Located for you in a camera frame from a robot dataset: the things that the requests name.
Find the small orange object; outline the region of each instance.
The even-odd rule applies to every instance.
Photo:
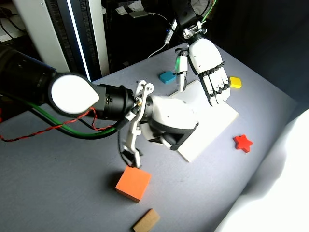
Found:
[[[236,136],[234,141],[236,142],[236,149],[242,149],[244,152],[249,152],[250,146],[253,144],[244,134],[242,136]]]
[[[118,181],[116,191],[138,203],[143,197],[150,178],[149,173],[127,166]]]

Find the dark curtain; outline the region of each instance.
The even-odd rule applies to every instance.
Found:
[[[309,102],[309,0],[218,0],[209,32],[226,52]]]

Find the white robotic hand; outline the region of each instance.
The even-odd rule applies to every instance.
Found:
[[[230,96],[230,81],[216,46],[200,38],[189,46],[189,56],[191,67],[198,74],[209,103],[215,106],[226,101]]]

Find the orange block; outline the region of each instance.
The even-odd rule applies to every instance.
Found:
[[[127,166],[118,181],[116,191],[138,203],[143,197],[150,177],[151,175],[145,171]]]

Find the red star-shaped block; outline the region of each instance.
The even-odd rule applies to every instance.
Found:
[[[236,136],[234,138],[234,141],[236,143],[236,149],[241,149],[244,152],[250,151],[250,146],[253,144],[250,140],[247,139],[246,135],[242,136]]]

